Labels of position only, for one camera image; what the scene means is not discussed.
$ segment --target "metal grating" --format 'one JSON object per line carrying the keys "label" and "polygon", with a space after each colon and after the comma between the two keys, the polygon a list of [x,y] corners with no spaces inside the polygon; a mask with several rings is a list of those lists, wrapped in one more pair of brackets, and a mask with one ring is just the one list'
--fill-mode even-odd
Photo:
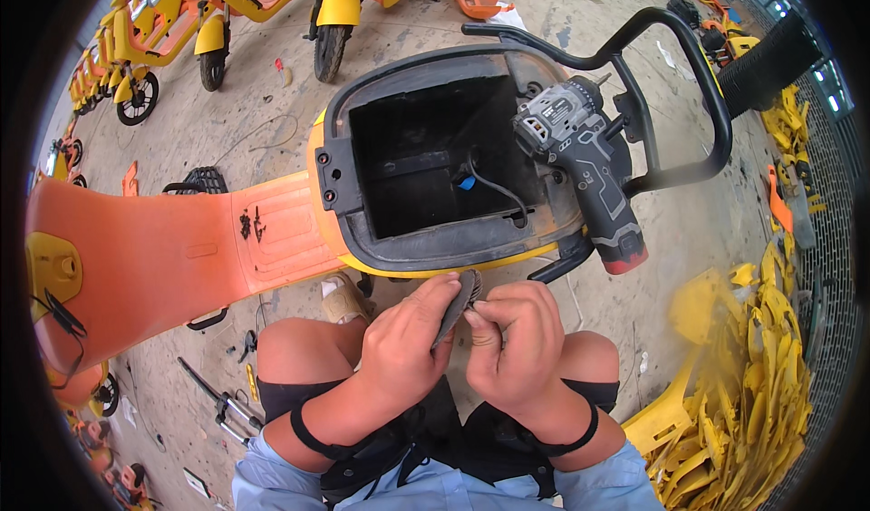
{"label": "metal grating", "polygon": [[[737,1],[723,0],[724,3]],[[760,5],[753,0],[741,3],[749,9],[762,29],[768,31],[773,26],[773,19]],[[812,216],[818,246],[801,252],[798,283],[801,289],[812,288],[813,271],[818,268],[822,280],[831,280],[831,288],[828,291],[827,331],[810,391],[813,409],[805,438],[807,449],[759,508],[763,510],[774,509],[785,501],[807,472],[815,453],[824,444],[846,389],[846,381],[854,367],[862,339],[860,329],[863,328],[863,315],[854,302],[849,255],[854,190],[856,183],[864,180],[867,173],[859,155],[854,119],[846,116],[837,122],[832,121],[826,112],[827,102],[817,92],[818,84],[810,74],[801,76],[796,84],[800,89],[798,97],[810,102],[807,116],[810,141],[807,150],[816,188],[821,194],[821,201],[827,203],[826,211]],[[801,310],[799,319],[802,326],[808,323],[808,309]]]}

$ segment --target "front fender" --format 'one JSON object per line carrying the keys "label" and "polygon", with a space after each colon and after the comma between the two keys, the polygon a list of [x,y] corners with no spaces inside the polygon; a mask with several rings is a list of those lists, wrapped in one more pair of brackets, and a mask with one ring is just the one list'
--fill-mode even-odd
{"label": "front fender", "polygon": [[114,71],[111,72],[111,77],[109,78],[109,88],[114,88],[124,79],[124,74],[121,72],[120,67],[116,67]]}
{"label": "front fender", "polygon": [[223,15],[214,14],[199,28],[194,54],[210,53],[223,48]]}
{"label": "front fender", "polygon": [[148,66],[137,67],[136,69],[133,70],[133,79],[136,79],[137,81],[142,81],[145,78],[145,74],[149,70],[150,69],[148,68]]}
{"label": "front fender", "polygon": [[318,26],[359,26],[360,8],[359,0],[324,0],[318,14]]}
{"label": "front fender", "polygon": [[114,103],[122,103],[126,100],[131,100],[133,98],[133,88],[130,86],[130,77],[125,76],[121,82],[118,83],[117,88],[115,89],[115,97],[112,98]]}

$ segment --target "flap disc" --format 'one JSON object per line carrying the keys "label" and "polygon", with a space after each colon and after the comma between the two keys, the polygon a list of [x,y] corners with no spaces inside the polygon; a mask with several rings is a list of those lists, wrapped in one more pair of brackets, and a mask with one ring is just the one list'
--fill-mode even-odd
{"label": "flap disc", "polygon": [[441,319],[438,335],[435,337],[435,343],[432,343],[432,348],[437,347],[447,335],[447,332],[450,331],[450,328],[453,328],[453,325],[459,321],[462,311],[468,309],[474,300],[478,299],[484,288],[484,278],[477,269],[466,269],[459,274],[459,284],[462,285],[462,288],[459,290],[459,294],[456,294],[456,297],[450,302],[450,305],[447,306],[444,318]]}

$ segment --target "paper scrap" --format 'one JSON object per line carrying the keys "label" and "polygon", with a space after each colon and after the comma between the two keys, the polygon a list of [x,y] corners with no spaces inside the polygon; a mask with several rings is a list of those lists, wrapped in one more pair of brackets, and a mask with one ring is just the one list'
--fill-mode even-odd
{"label": "paper scrap", "polygon": [[127,399],[127,396],[121,396],[121,408],[124,410],[124,418],[127,419],[127,422],[132,424],[134,429],[137,429],[136,417],[134,417],[134,415],[138,413],[138,411],[136,411],[136,408],[130,400]]}
{"label": "paper scrap", "polygon": [[[498,6],[506,7],[511,5],[510,3],[505,3],[504,1],[500,1]],[[519,16],[519,12],[517,12],[516,7],[511,9],[510,11],[501,11],[500,13],[496,13],[495,16],[486,19],[490,24],[504,24],[505,26],[514,26],[518,27],[521,30],[529,31],[526,28],[526,24],[523,22],[521,16]]]}

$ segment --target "cordless drill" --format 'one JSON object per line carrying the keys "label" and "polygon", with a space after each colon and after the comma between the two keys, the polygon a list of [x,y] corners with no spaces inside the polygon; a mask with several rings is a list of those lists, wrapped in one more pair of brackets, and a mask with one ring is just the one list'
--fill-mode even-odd
{"label": "cordless drill", "polygon": [[595,84],[576,75],[520,105],[513,132],[529,157],[565,169],[604,269],[621,275],[649,254],[638,219],[611,172],[614,148],[605,136],[619,131],[607,131],[596,101],[601,97]]}

